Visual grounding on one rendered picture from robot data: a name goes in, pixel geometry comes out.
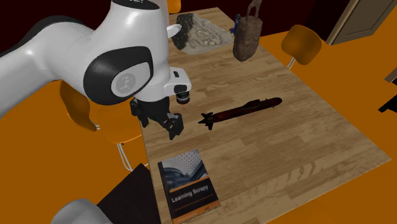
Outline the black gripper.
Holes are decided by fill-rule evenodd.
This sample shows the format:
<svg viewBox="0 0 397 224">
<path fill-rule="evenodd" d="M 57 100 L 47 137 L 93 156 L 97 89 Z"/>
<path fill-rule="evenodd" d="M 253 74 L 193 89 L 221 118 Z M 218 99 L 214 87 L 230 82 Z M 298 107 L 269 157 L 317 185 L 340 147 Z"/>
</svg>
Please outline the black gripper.
<svg viewBox="0 0 397 224">
<path fill-rule="evenodd" d="M 149 124 L 148 119 L 159 122 L 159 124 L 169 132 L 169 139 L 183 131 L 183 119 L 179 113 L 170 113 L 169 97 L 164 97 L 159 101 L 146 102 L 136 98 L 130 101 L 130 110 L 133 116 L 138 117 L 144 128 Z"/>
</svg>

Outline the dark book with orange stripe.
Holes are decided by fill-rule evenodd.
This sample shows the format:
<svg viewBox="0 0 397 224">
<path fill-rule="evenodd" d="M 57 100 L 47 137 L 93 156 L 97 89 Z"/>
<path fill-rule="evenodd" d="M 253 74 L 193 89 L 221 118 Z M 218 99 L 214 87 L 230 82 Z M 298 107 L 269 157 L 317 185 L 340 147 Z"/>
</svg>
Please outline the dark book with orange stripe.
<svg viewBox="0 0 397 224">
<path fill-rule="evenodd" d="M 182 224 L 221 205 L 197 149 L 158 163 L 172 224 Z"/>
</svg>

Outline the dark robot stand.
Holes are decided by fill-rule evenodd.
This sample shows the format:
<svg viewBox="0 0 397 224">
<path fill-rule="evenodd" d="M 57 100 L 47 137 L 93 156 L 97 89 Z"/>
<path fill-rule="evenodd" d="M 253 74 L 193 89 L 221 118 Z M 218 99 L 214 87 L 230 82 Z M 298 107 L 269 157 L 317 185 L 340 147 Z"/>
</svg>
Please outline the dark robot stand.
<svg viewBox="0 0 397 224">
<path fill-rule="evenodd" d="M 97 206 L 113 224 L 162 224 L 149 169 L 139 164 Z"/>
</svg>

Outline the orange chair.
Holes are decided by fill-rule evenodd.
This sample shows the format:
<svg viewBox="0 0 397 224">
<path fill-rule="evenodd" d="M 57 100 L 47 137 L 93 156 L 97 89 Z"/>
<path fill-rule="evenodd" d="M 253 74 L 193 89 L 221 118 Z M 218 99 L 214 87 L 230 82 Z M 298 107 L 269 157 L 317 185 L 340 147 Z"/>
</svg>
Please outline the orange chair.
<svg viewBox="0 0 397 224">
<path fill-rule="evenodd" d="M 179 13 L 181 11 L 181 0 L 167 0 L 169 14 Z"/>
<path fill-rule="evenodd" d="M 133 168 L 123 150 L 123 144 L 142 136 L 137 117 L 130 111 L 129 101 L 111 106 L 99 106 L 97 122 L 90 119 L 89 100 L 65 81 L 59 85 L 59 93 L 68 117 L 78 126 L 89 131 L 100 131 L 104 138 L 117 145 L 123 165 L 128 171 Z"/>
<path fill-rule="evenodd" d="M 294 25 L 281 43 L 283 52 L 291 56 L 288 69 L 291 69 L 295 62 L 301 65 L 309 64 L 320 52 L 321 47 L 321 38 L 302 25 Z"/>
</svg>

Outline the dark red submarine model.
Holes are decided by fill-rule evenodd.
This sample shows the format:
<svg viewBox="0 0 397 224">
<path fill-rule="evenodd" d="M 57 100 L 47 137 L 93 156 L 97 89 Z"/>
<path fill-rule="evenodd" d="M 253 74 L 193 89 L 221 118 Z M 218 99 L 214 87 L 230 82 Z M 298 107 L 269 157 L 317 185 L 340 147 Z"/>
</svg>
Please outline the dark red submarine model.
<svg viewBox="0 0 397 224">
<path fill-rule="evenodd" d="M 239 116 L 247 115 L 257 111 L 261 111 L 268 108 L 274 108 L 280 105 L 282 99 L 280 97 L 274 97 L 271 99 L 265 99 L 263 101 L 256 99 L 245 103 L 245 105 L 221 111 L 218 113 L 202 113 L 203 120 L 199 121 L 199 124 L 204 124 L 209 130 L 212 130 L 213 124 L 222 122 Z"/>
</svg>

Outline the grey rock model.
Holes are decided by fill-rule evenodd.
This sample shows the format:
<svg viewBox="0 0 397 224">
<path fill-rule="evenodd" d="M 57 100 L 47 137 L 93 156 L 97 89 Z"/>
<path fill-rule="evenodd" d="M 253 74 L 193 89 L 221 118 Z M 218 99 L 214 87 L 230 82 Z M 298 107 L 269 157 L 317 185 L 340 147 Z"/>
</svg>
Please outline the grey rock model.
<svg viewBox="0 0 397 224">
<path fill-rule="evenodd" d="M 172 37 L 174 46 L 189 55 L 209 52 L 234 41 L 229 31 L 200 18 L 196 13 L 178 15 L 176 23 L 182 28 Z"/>
</svg>

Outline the wooden table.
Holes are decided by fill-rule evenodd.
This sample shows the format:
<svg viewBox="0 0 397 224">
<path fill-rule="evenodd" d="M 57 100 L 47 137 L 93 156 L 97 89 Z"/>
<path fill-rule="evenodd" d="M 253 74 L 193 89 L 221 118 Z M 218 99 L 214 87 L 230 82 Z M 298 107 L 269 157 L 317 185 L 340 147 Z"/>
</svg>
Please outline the wooden table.
<svg viewBox="0 0 397 224">
<path fill-rule="evenodd" d="M 185 224 L 266 224 L 372 170 L 391 157 L 311 89 L 268 46 L 246 62 L 232 47 L 188 55 L 170 46 L 170 63 L 192 80 L 190 102 L 171 102 L 184 131 L 169 140 L 150 124 L 143 138 L 162 224 L 172 224 L 158 163 L 197 149 L 221 205 Z M 218 113 L 280 97 L 268 108 L 213 124 Z"/>
</svg>

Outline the small blue figure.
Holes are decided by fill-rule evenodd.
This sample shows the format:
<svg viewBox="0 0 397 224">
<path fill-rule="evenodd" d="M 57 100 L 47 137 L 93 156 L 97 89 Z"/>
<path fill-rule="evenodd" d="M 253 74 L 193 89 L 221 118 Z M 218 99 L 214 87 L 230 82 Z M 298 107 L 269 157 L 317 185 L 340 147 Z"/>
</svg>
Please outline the small blue figure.
<svg viewBox="0 0 397 224">
<path fill-rule="evenodd" d="M 236 14 L 235 20 L 234 20 L 234 26 L 229 29 L 230 33 L 233 34 L 233 35 L 235 35 L 235 33 L 236 33 L 240 17 L 241 17 L 240 14 Z"/>
</svg>

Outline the beige door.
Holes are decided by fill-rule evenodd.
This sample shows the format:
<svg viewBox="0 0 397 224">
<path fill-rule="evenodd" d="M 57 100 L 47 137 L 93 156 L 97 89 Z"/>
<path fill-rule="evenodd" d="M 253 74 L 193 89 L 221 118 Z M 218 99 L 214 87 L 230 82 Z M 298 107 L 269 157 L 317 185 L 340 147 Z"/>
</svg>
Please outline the beige door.
<svg viewBox="0 0 397 224">
<path fill-rule="evenodd" d="M 396 5 L 397 0 L 350 0 L 325 43 L 336 45 L 373 35 Z"/>
</svg>

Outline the brown rough handled weight figure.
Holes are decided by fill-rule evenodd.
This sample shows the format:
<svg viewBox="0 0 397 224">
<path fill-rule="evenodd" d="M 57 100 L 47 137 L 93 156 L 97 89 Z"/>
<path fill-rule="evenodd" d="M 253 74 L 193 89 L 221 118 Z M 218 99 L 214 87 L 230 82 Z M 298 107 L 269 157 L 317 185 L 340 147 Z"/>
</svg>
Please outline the brown rough handled weight figure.
<svg viewBox="0 0 397 224">
<path fill-rule="evenodd" d="M 263 21 L 258 18 L 262 0 L 252 0 L 245 17 L 238 21 L 233 42 L 233 55 L 244 62 L 251 58 L 259 45 Z"/>
</svg>

